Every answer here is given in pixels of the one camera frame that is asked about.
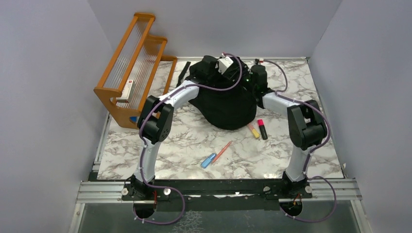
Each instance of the screw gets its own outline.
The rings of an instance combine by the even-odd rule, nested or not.
[[[307,193],[312,193],[312,187],[310,187],[310,186],[306,186],[305,187],[305,191],[307,192]]]
[[[172,192],[169,188],[165,188],[163,189],[163,193],[167,196],[170,194],[170,192]]]
[[[126,196],[128,193],[129,193],[129,190],[127,190],[127,188],[124,188],[124,189],[121,190],[121,194],[123,196]]]

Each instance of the glass panel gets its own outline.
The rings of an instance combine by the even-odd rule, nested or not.
[[[333,206],[331,201],[304,203],[300,217],[319,219]],[[156,212],[151,218],[170,221],[179,213]],[[81,233],[360,233],[350,201],[339,201],[334,215],[320,223],[302,223],[289,219],[281,211],[186,212],[177,223],[168,226],[134,221],[132,204],[86,204]]]

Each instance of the orange wooden frame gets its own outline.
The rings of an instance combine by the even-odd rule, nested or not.
[[[168,55],[163,55],[163,51],[165,49],[165,46],[167,44],[167,39],[165,37],[160,37],[160,36],[154,36],[149,34],[149,30],[155,20],[155,16],[152,14],[147,14],[147,13],[136,13],[134,14],[134,17],[127,28],[123,38],[121,39],[117,49],[115,50],[109,64],[107,65],[102,78],[99,80],[97,86],[94,88],[94,92],[96,95],[99,97],[100,101],[103,103],[103,105],[106,107],[106,109],[109,111],[109,113],[112,115],[112,117],[115,119],[115,121],[121,126],[125,128],[131,128],[131,129],[137,129],[136,123],[132,122],[130,120],[130,117],[137,117],[140,116],[141,110],[143,108],[144,102],[147,98],[147,95],[150,91],[150,87],[152,86],[153,79],[155,77],[158,65],[160,61],[170,61],[172,62],[171,70],[168,76],[168,79],[166,81],[166,86],[164,90],[164,94],[167,93],[170,87],[170,82],[172,80],[173,76],[173,71],[175,69],[176,63],[177,63],[177,58],[174,56],[168,56]],[[130,59],[130,62],[123,74],[123,77],[118,84],[117,88],[107,88],[104,87],[105,82],[107,81],[107,78],[109,77],[109,74],[111,70],[113,69],[113,66],[115,65],[120,52],[122,51],[124,45],[126,44],[127,39],[129,38],[130,33],[132,32],[134,26],[138,22],[147,22],[146,28],[142,28],[140,25],[138,25],[139,30],[142,33],[142,36],[137,44],[136,50],[133,52],[133,55]],[[127,79],[129,78],[129,75],[133,69],[133,66],[135,65],[136,59],[142,49],[142,47],[145,48],[146,52],[149,55],[156,55],[156,60],[154,62],[152,71],[150,73],[150,76],[148,78],[147,84],[145,86],[145,89],[143,91],[142,98],[139,102],[138,108],[137,109],[130,109],[130,108],[122,108],[118,107],[116,105],[116,98],[121,96],[122,90],[127,82]]]

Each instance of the marble surface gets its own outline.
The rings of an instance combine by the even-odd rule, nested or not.
[[[178,62],[171,83],[185,66]],[[315,85],[306,61],[278,62],[284,68],[289,89],[286,96],[298,100],[315,99],[319,102]],[[284,78],[278,68],[265,64],[268,83],[272,89],[282,89]],[[170,63],[161,63],[152,85],[151,94],[161,95]],[[229,179],[280,178],[288,166],[292,153],[286,118],[266,109],[257,108],[256,119],[265,122],[268,140],[255,139],[247,127],[226,131],[209,124],[192,105],[186,104],[174,113],[169,137],[162,143],[156,161],[158,179]],[[258,130],[256,121],[253,125]],[[211,153],[218,153],[229,141],[226,152],[206,169],[200,163]],[[111,120],[98,179],[126,179],[133,174],[140,156],[141,141],[138,130],[121,128]],[[332,141],[318,149],[310,162],[308,175],[342,178],[339,161]]]

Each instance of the pink highlighter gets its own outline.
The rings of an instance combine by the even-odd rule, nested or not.
[[[260,134],[262,135],[262,139],[268,139],[268,135],[266,134],[265,124],[263,124],[263,120],[257,120],[257,124],[259,125]]]

